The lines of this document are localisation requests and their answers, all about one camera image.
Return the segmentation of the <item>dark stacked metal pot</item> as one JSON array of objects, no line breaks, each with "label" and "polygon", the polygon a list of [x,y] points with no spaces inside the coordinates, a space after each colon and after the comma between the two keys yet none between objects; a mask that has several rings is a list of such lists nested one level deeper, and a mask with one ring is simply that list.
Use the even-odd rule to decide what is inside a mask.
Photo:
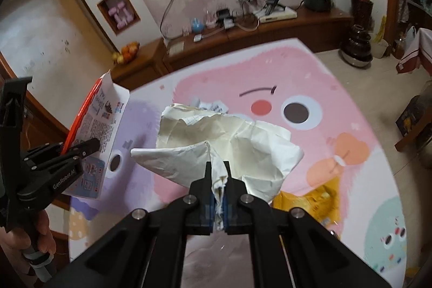
[{"label": "dark stacked metal pot", "polygon": [[360,25],[353,25],[340,44],[340,56],[349,65],[366,68],[373,60],[370,35]]}]

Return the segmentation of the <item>white paper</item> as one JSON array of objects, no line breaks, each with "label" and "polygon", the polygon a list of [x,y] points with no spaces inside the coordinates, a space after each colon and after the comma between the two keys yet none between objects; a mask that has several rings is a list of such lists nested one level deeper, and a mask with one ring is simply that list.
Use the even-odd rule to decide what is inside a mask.
[{"label": "white paper", "polygon": [[282,127],[172,104],[161,115],[155,148],[134,148],[130,155],[142,167],[184,187],[202,178],[211,164],[215,226],[222,229],[228,178],[243,181],[249,194],[271,202],[304,152]]}]

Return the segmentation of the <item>crumpled silver green wrapper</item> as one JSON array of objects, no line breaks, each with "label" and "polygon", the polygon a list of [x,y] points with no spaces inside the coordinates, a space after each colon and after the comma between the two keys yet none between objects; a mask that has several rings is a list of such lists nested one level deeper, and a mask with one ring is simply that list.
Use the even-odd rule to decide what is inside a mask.
[{"label": "crumpled silver green wrapper", "polygon": [[228,113],[229,108],[227,105],[225,105],[222,101],[211,101],[211,102],[204,102],[200,100],[198,97],[195,97],[191,101],[191,105],[193,107],[196,107],[201,110],[210,110],[215,113]]}]

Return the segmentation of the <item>blue snow globe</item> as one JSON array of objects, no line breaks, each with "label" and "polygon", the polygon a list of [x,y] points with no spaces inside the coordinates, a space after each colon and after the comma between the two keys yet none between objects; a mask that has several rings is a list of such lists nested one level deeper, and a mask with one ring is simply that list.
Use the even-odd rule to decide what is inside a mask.
[{"label": "blue snow globe", "polygon": [[192,33],[202,33],[205,29],[205,24],[199,18],[193,18],[190,21]]}]

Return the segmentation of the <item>bowl of oranges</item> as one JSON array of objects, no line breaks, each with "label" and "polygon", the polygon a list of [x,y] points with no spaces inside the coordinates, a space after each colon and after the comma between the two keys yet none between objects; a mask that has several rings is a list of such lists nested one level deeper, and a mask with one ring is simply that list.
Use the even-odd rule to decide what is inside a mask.
[{"label": "bowl of oranges", "polygon": [[127,44],[119,52],[114,52],[112,54],[113,63],[115,65],[124,65],[130,63],[138,55],[139,48],[139,42],[131,42]]}]

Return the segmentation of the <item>white set-top box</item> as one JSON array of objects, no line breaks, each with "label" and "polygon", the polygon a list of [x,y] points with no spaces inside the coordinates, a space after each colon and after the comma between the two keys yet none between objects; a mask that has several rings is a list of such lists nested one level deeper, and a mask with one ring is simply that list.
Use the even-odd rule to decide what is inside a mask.
[{"label": "white set-top box", "polygon": [[276,21],[287,21],[291,19],[296,19],[297,12],[286,6],[284,9],[275,8],[275,10],[269,15],[267,15],[266,10],[263,9],[255,16],[258,18],[260,23],[272,23]]}]

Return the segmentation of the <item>red white long box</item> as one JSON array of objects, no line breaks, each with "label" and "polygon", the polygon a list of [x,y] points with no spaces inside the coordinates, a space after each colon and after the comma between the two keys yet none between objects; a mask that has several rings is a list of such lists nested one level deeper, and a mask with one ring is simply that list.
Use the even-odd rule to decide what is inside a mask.
[{"label": "red white long box", "polygon": [[113,142],[129,98],[130,92],[115,84],[110,72],[94,84],[70,127],[65,146],[70,148],[96,138],[100,147],[82,158],[83,174],[65,194],[92,199],[100,196]]}]

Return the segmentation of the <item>brown wooden tv cabinet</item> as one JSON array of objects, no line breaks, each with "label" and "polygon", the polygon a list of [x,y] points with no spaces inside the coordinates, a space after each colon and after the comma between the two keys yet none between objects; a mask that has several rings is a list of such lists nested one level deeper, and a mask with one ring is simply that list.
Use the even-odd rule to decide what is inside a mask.
[{"label": "brown wooden tv cabinet", "polygon": [[160,38],[141,47],[131,63],[115,66],[111,76],[113,82],[132,91],[201,61],[282,39],[297,38],[314,53],[334,50],[353,24],[352,16],[338,8],[330,12],[301,8],[295,19],[265,23],[252,32],[236,27],[199,42],[193,41],[192,34],[168,44]]}]

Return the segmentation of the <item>dark tall stand with fruit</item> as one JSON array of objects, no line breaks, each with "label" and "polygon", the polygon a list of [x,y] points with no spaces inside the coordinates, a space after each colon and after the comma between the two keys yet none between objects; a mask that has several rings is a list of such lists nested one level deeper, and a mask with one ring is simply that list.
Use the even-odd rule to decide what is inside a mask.
[{"label": "dark tall stand with fruit", "polygon": [[368,31],[370,28],[373,2],[371,0],[351,0],[351,2],[354,24]]}]

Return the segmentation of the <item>pink dumbbells ornament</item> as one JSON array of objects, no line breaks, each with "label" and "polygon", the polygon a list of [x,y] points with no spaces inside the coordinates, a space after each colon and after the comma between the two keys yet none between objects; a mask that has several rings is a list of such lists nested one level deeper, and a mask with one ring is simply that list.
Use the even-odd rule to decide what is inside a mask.
[{"label": "pink dumbbells ornament", "polygon": [[111,7],[108,10],[108,14],[116,21],[116,28],[118,30],[123,29],[134,20],[134,15],[129,12],[124,1],[120,1],[116,6]]}]

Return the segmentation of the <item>side table with pink cloth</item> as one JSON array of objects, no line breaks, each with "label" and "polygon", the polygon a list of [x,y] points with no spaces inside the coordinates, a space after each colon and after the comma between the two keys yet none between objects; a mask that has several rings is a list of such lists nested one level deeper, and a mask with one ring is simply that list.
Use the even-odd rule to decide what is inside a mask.
[{"label": "side table with pink cloth", "polygon": [[[431,74],[431,30],[420,28],[413,41],[405,49],[402,58],[398,61],[396,70],[398,74],[405,74],[423,67]],[[406,146],[415,143],[416,139],[431,127],[431,91],[425,91],[415,101],[417,111],[416,119],[411,120],[406,134],[395,144],[395,149],[402,152]]]}]

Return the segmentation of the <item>cartoon printed tablecloth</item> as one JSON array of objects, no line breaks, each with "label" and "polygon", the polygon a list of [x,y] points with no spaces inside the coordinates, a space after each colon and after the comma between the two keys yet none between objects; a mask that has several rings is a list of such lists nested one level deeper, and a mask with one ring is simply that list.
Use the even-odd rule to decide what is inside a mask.
[{"label": "cartoon printed tablecloth", "polygon": [[97,137],[70,188],[70,257],[136,208],[187,193],[215,163],[277,209],[301,207],[392,287],[406,270],[407,231],[385,153],[352,98],[297,39],[239,50],[139,89],[104,74],[89,94],[77,142]]}]

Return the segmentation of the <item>yellow gold snack wrapper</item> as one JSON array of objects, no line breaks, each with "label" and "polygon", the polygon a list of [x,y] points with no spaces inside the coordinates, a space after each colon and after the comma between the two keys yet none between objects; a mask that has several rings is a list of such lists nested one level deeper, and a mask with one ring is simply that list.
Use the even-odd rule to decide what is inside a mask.
[{"label": "yellow gold snack wrapper", "polygon": [[302,196],[281,191],[273,199],[272,207],[282,211],[302,208],[325,227],[338,225],[340,222],[339,183],[340,179],[334,178]]}]

